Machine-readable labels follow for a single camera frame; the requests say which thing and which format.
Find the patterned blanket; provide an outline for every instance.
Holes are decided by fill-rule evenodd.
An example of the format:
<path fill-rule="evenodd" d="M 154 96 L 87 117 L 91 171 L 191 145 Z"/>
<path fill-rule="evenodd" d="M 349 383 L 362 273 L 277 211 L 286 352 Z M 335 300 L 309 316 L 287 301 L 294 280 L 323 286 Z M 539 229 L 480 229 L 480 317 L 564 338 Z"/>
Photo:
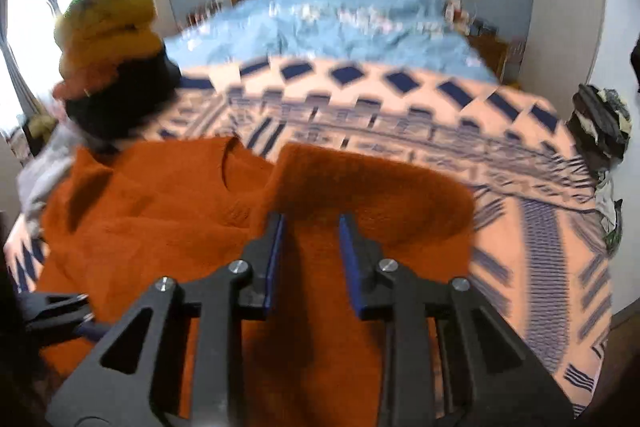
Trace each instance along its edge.
<path fill-rule="evenodd" d="M 591 400 L 611 289 L 593 184 L 542 98 L 420 70 L 271 57 L 190 70 L 149 140 L 234 134 L 276 161 L 288 141 L 435 169 L 473 190 L 474 284 L 574 403 Z M 5 247 L 18 291 L 48 255 L 19 219 Z"/>

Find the orange sweater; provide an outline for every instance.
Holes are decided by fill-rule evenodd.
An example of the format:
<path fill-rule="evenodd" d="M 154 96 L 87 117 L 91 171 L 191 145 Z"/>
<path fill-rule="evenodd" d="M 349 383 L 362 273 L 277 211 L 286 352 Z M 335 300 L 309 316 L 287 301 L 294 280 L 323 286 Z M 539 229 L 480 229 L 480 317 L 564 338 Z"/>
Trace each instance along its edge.
<path fill-rule="evenodd" d="M 301 145 L 273 166 L 226 138 L 139 142 L 103 162 L 81 149 L 44 213 L 38 289 L 89 293 L 97 320 L 115 322 L 158 277 L 200 279 L 238 258 L 272 210 L 287 217 L 277 308 L 242 330 L 249 425 L 374 425 L 382 328 L 350 307 L 338 214 L 353 212 L 387 257 L 447 281 L 467 272 L 473 202 L 446 176 Z M 89 349 L 46 357 L 68 373 Z"/>

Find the metal screw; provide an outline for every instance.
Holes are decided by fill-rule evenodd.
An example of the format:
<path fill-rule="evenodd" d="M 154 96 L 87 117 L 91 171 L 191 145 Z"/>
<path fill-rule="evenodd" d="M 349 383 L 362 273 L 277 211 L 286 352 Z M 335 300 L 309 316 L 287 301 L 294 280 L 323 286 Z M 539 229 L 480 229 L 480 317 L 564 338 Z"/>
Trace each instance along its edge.
<path fill-rule="evenodd" d="M 451 281 L 451 285 L 459 292 L 466 292 L 469 288 L 471 288 L 469 281 L 464 277 L 456 277 Z"/>
<path fill-rule="evenodd" d="M 398 261 L 395 259 L 383 259 L 378 263 L 383 272 L 395 272 L 398 269 Z"/>
<path fill-rule="evenodd" d="M 249 270 L 249 263 L 242 259 L 231 261 L 231 263 L 229 263 L 229 272 L 231 273 L 244 273 L 247 270 Z"/>
<path fill-rule="evenodd" d="M 174 283 L 175 282 L 173 279 L 171 279 L 171 277 L 164 276 L 156 281 L 156 288 L 161 292 L 166 292 L 167 290 L 170 290 L 172 286 L 174 286 Z"/>

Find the stacked hats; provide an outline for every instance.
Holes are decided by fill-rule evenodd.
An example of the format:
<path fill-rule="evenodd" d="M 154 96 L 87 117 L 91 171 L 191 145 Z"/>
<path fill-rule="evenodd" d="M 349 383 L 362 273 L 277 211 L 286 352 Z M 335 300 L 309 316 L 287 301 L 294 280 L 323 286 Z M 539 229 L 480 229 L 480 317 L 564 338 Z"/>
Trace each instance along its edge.
<path fill-rule="evenodd" d="M 53 95 L 88 133 L 129 136 L 174 93 L 180 71 L 151 29 L 155 18 L 153 0 L 73 0 L 57 20 L 63 82 Z"/>

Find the light blue comforter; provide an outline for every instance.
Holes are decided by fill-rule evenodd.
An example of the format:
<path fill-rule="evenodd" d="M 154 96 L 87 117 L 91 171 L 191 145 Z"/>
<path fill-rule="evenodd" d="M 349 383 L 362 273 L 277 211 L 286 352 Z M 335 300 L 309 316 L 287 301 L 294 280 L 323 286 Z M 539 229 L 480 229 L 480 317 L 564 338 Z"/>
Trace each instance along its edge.
<path fill-rule="evenodd" d="M 495 82 L 444 0 L 244 0 L 165 41 L 181 68 L 266 55 L 381 62 Z"/>

